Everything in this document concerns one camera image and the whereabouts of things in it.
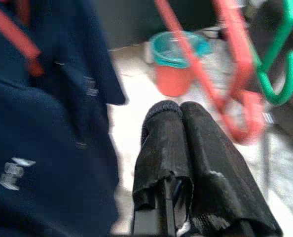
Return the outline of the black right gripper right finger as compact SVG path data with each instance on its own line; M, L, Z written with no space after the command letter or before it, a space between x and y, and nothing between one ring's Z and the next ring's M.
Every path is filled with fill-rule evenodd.
M280 237L282 229L232 141L200 104L184 102L181 111L194 182L190 216L197 232Z

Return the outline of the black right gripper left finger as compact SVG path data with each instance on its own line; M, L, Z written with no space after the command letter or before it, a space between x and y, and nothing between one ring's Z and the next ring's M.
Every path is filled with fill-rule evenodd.
M133 236L175 237L193 195L183 114L177 103L154 104L142 126L133 185Z

